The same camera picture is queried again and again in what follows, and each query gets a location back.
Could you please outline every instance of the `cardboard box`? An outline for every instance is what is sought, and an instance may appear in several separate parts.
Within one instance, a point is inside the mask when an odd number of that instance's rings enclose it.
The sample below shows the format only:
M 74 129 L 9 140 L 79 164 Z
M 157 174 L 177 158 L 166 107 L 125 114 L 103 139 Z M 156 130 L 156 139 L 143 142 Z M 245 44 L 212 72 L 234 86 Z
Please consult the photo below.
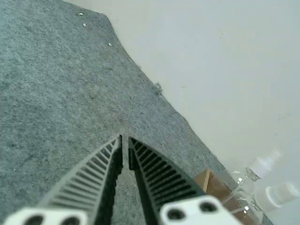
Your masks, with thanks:
M 194 181 L 201 187 L 201 189 L 208 195 L 215 196 L 221 202 L 228 198 L 231 189 L 226 186 L 212 171 L 204 170 L 194 177 Z M 234 198 L 231 198 L 224 205 L 229 211 L 240 208 L 241 206 Z M 243 211 L 235 213 L 234 216 L 244 225 L 257 225 L 254 220 Z

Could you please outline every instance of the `white wall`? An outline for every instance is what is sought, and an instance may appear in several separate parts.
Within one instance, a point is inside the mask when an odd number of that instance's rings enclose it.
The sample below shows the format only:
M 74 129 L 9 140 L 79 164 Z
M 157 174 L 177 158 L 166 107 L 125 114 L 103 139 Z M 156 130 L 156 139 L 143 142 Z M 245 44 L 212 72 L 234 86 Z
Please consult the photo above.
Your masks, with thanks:
M 228 170 L 280 146 L 285 157 L 261 185 L 300 185 L 299 1 L 69 1 L 109 17 L 128 54 Z M 295 224 L 293 207 L 300 201 L 269 216 Z

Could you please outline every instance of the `felt mat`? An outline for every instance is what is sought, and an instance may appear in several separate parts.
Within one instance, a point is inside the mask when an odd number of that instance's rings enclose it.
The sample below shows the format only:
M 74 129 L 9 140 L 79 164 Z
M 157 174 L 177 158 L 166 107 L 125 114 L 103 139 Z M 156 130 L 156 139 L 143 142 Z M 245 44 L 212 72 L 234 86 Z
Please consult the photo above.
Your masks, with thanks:
M 105 15 L 60 0 L 1 0 L 0 16 L 0 222 L 34 206 L 116 134 L 154 147 L 190 176 L 224 169 L 127 55 Z M 127 145 L 112 224 L 142 225 Z

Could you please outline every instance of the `white bottle cap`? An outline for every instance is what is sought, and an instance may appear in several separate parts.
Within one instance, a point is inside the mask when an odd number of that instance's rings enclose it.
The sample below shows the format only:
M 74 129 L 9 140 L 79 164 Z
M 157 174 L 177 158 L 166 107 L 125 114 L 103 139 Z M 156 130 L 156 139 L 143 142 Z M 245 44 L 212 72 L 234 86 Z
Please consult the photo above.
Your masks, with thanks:
M 272 170 L 274 164 L 279 160 L 280 157 L 280 151 L 273 149 L 269 155 L 255 158 L 248 165 L 248 168 L 250 168 L 259 178 L 263 178 Z
M 284 203 L 299 197 L 299 190 L 290 182 L 266 187 L 254 194 L 254 199 L 263 212 L 281 208 Z

